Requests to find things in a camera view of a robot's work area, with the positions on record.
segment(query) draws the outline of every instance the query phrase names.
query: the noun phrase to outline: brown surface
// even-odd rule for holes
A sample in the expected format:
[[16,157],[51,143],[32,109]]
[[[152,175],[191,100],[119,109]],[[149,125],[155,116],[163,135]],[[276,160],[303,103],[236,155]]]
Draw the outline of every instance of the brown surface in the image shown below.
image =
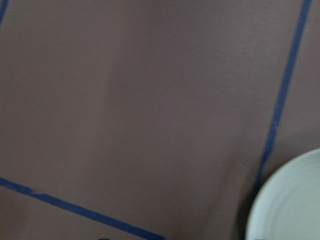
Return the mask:
[[[169,240],[237,239],[301,2],[11,0],[0,176]],[[317,147],[318,9],[270,172]],[[6,189],[0,198],[0,239],[139,239]]]

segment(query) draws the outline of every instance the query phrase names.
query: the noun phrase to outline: white dish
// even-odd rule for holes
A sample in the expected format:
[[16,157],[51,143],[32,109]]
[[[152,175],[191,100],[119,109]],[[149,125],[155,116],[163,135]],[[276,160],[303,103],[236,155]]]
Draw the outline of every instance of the white dish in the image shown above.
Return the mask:
[[246,240],[320,240],[320,149],[277,170],[258,193]]

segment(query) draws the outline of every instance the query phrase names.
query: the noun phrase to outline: blue tape strip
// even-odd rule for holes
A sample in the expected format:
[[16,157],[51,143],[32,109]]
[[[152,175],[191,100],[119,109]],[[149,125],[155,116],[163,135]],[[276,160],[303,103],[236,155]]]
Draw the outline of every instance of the blue tape strip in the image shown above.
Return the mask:
[[9,0],[2,0],[2,2],[1,2],[1,6],[0,6],[0,27],[1,27],[2,20],[3,20],[4,16],[5,16],[8,3],[9,3]]
[[260,188],[262,186],[264,168],[265,168],[265,165],[268,162],[270,154],[272,153],[274,146],[275,146],[278,126],[280,124],[281,117],[283,114],[283,110],[284,110],[284,106],[285,106],[285,102],[286,102],[286,97],[288,94],[292,74],[293,74],[293,71],[295,68],[295,63],[296,63],[296,59],[297,59],[297,55],[298,55],[298,51],[299,51],[299,46],[300,46],[300,42],[302,39],[303,31],[304,31],[304,28],[306,25],[307,16],[309,13],[311,2],[312,2],[312,0],[304,0],[303,1],[303,5],[301,8],[301,12],[300,12],[300,17],[299,17],[299,20],[298,20],[298,23],[296,26],[295,35],[294,35],[293,43],[292,43],[291,50],[290,50],[290,55],[288,58],[288,62],[287,62],[286,68],[285,68],[282,84],[280,87],[280,92],[279,92],[279,95],[278,95],[278,98],[277,98],[277,101],[275,104],[268,137],[266,139],[264,151],[263,151],[263,154],[261,157],[261,164],[260,164],[260,167],[258,170],[258,174],[257,174],[255,186],[254,186],[254,193],[253,193],[254,197],[256,197],[256,195],[258,194],[258,191],[260,190]]
[[125,222],[122,222],[122,221],[116,220],[114,218],[102,215],[102,214],[97,213],[95,211],[88,210],[84,207],[72,204],[70,202],[58,199],[54,196],[50,196],[45,193],[41,193],[41,194],[35,193],[29,187],[14,183],[14,182],[6,180],[2,177],[0,177],[0,186],[3,186],[7,189],[16,191],[20,194],[24,194],[24,195],[30,196],[32,198],[38,199],[42,202],[45,202],[47,204],[56,206],[56,207],[64,209],[64,210],[67,210],[69,212],[81,215],[85,218],[94,220],[96,222],[114,227],[116,229],[122,230],[124,232],[129,233],[129,234],[136,235],[136,236],[141,237],[143,239],[165,240],[165,238],[163,236],[157,235],[155,233],[149,232],[149,231],[141,229],[139,227],[129,225]]

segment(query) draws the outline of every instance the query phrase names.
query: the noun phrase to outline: white plate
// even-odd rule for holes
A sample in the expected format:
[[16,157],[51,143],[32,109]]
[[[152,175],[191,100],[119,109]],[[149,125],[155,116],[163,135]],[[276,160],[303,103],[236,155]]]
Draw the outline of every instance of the white plate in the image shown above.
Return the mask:
[[320,149],[276,171],[255,199],[246,240],[320,240]]

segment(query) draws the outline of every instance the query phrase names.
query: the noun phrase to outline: blue line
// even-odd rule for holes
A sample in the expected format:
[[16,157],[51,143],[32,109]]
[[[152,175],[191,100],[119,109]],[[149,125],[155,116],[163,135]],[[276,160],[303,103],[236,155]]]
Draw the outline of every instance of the blue line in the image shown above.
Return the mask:
[[95,211],[91,211],[88,210],[84,207],[72,204],[70,202],[61,200],[59,198],[56,198],[54,196],[50,196],[48,194],[45,193],[35,193],[31,188],[14,183],[12,181],[6,180],[2,177],[0,177],[0,186],[3,186],[7,189],[16,191],[20,194],[24,194],[27,195],[29,197],[38,199],[42,202],[45,202],[47,204],[56,206],[58,208],[67,210],[69,212],[81,215],[85,218],[94,220],[96,222],[111,226],[113,228],[122,230],[124,232],[127,232],[129,234],[133,234],[136,235],[138,237],[141,237],[143,239],[147,239],[147,240],[165,240],[165,238],[163,236],[157,235],[155,233],[149,232],[147,230],[141,229],[139,227],[135,227],[132,225],[129,225],[125,222],[116,220],[114,218],[102,215],[100,213],[97,213]]
[[0,6],[0,27],[1,27],[2,19],[5,16],[8,3],[9,3],[9,0],[2,0],[2,2],[1,2],[1,6]]
[[263,154],[261,157],[261,163],[260,163],[260,167],[258,170],[258,174],[257,174],[255,186],[254,186],[254,191],[253,191],[254,198],[256,197],[256,195],[258,194],[258,191],[260,190],[260,188],[262,186],[264,168],[265,168],[265,165],[268,162],[269,156],[272,153],[274,146],[275,146],[277,132],[278,132],[278,126],[280,125],[281,117],[283,114],[283,110],[284,110],[284,106],[285,106],[285,102],[286,102],[286,97],[288,94],[292,74],[293,74],[293,71],[295,68],[295,63],[296,63],[296,59],[297,59],[297,55],[298,55],[298,51],[299,51],[299,46],[301,43],[303,31],[304,31],[304,28],[306,25],[307,16],[309,13],[311,2],[312,2],[312,0],[304,0],[303,1],[303,5],[301,8],[301,12],[300,12],[300,17],[299,17],[299,20],[298,20],[298,23],[296,26],[295,35],[294,35],[293,43],[292,43],[291,50],[290,50],[290,55],[289,55],[288,62],[287,62],[285,72],[284,72],[284,76],[282,79],[280,92],[279,92],[279,95],[278,95],[278,98],[277,98],[277,101],[275,104],[268,137],[267,137],[264,151],[263,151]]

